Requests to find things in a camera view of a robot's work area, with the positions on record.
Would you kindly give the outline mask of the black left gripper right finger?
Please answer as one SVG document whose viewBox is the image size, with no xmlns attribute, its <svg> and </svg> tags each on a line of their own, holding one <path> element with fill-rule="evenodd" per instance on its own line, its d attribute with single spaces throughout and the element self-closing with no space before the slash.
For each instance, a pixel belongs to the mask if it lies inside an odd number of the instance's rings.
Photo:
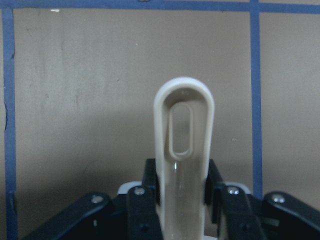
<svg viewBox="0 0 320 240">
<path fill-rule="evenodd" d="M 272 191 L 254 197 L 237 183 L 227 183 L 209 161 L 205 204 L 219 240 L 318 240 L 320 212 L 298 198 Z"/>
</svg>

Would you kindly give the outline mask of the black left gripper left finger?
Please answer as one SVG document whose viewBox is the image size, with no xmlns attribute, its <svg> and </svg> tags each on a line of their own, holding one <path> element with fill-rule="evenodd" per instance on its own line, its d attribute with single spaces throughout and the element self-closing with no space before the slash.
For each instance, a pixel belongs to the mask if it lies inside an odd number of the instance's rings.
<svg viewBox="0 0 320 240">
<path fill-rule="evenodd" d="M 26 240 L 161 240 L 156 161 L 145 162 L 142 182 L 124 184 L 115 198 L 90 192 L 24 237 Z"/>
</svg>

